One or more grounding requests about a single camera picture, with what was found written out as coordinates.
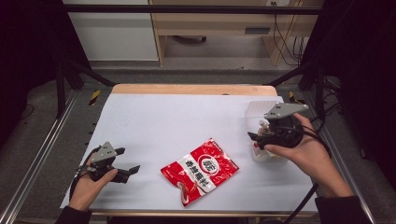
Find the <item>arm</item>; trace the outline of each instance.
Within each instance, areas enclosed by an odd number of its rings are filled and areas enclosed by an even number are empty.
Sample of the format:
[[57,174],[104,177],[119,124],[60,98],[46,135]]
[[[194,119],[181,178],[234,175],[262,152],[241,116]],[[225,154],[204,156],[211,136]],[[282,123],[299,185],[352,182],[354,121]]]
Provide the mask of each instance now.
[[[313,128],[309,119],[294,115],[306,132]],[[341,177],[325,147],[315,138],[304,135],[295,148],[266,145],[266,150],[293,161],[318,184],[323,197],[316,199],[320,220],[325,223],[372,223],[364,214],[360,200],[353,196],[347,182]]]
[[88,224],[92,214],[89,211],[90,205],[102,188],[116,176],[117,172],[117,169],[113,169],[96,182],[92,181],[86,173],[81,174],[69,205],[64,208],[55,224]]

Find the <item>black sleeve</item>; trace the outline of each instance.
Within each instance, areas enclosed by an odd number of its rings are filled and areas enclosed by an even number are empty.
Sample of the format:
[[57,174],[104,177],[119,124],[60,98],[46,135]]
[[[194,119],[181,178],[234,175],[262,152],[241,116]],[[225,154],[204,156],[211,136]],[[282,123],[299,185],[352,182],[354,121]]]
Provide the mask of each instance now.
[[322,224],[371,224],[370,218],[361,207],[357,196],[345,198],[316,198],[320,221]]
[[90,222],[91,214],[91,211],[81,212],[66,206],[55,224],[88,224]]

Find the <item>circular logo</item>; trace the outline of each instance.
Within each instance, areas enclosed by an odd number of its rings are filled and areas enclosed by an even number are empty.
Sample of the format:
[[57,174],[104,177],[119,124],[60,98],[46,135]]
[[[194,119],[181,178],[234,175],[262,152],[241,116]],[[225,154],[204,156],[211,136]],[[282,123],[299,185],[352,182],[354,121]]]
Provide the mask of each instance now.
[[208,175],[216,175],[219,172],[219,164],[215,158],[209,155],[202,155],[198,159],[201,170]]

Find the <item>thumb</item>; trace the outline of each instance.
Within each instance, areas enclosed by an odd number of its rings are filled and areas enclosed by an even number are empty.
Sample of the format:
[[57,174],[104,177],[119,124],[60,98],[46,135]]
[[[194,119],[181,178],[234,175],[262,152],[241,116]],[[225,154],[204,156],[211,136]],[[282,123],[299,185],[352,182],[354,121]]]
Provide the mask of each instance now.
[[290,150],[290,148],[280,147],[280,146],[277,146],[277,145],[265,145],[264,149],[269,151],[269,152],[272,152],[272,153],[276,154],[277,156],[281,156],[281,157],[284,157],[286,159],[290,158],[290,155],[291,155],[290,153],[292,152]]
[[96,183],[99,185],[100,188],[104,187],[108,182],[110,182],[117,174],[117,169],[112,169],[107,172],[102,178],[100,178]]

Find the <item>food package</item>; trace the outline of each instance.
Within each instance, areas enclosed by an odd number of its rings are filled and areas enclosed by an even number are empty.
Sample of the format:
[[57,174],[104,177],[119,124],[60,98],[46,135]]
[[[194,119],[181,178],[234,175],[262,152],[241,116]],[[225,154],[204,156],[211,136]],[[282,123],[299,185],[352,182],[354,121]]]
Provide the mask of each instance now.
[[163,167],[163,175],[180,189],[184,206],[206,195],[230,178],[239,167],[210,138],[178,161]]

